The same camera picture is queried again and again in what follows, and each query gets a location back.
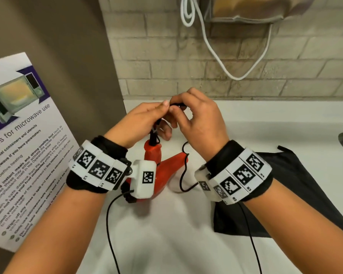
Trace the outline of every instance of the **gray brick wall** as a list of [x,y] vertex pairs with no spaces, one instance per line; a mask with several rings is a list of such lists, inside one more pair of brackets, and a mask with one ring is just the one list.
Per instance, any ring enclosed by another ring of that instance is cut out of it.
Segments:
[[[160,99],[190,87],[217,99],[343,99],[343,0],[315,0],[302,17],[275,23],[268,53],[243,81],[226,77],[198,19],[183,26],[178,0],[99,2],[125,99]],[[267,25],[206,25],[234,76],[261,55],[267,32]]]

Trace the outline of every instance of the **poster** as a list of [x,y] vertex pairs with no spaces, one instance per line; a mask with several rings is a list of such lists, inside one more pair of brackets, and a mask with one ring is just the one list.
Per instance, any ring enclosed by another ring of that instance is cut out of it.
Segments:
[[1,248],[19,248],[63,189],[78,147],[27,55],[0,59]]

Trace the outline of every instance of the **person's right hand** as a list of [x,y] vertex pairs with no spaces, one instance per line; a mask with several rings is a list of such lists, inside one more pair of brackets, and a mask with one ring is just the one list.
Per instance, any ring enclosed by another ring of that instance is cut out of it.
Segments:
[[213,158],[229,141],[226,125],[217,104],[195,88],[173,96],[170,104],[184,103],[193,114],[189,120],[176,105],[169,108],[180,130],[205,161]]

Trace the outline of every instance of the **microwave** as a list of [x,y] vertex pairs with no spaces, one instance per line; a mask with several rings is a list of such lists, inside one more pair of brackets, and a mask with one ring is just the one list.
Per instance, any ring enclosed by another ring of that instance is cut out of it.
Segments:
[[33,73],[0,85],[0,122],[6,123],[16,112],[36,101],[45,93]]

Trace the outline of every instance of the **white countertop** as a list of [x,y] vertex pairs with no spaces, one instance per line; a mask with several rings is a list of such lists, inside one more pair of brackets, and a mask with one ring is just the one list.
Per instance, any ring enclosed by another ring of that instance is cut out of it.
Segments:
[[[137,102],[125,101],[126,109]],[[278,152],[278,145],[291,149],[343,214],[343,147],[338,142],[343,132],[343,102],[245,103],[218,102],[230,138],[256,152]],[[171,141],[162,142],[163,160],[180,152],[184,142],[178,132]],[[143,143],[129,151],[129,160],[143,158]],[[195,183],[193,173],[204,161],[189,145],[185,150],[191,153],[184,178],[187,188]],[[213,232],[212,204],[199,187],[175,193],[182,172],[152,201],[128,204],[120,198],[114,203],[109,225],[121,273],[258,274],[249,237]],[[107,242],[105,213],[118,194],[109,193],[78,274],[117,273]],[[254,238],[254,243],[264,274],[300,273],[272,239]]]

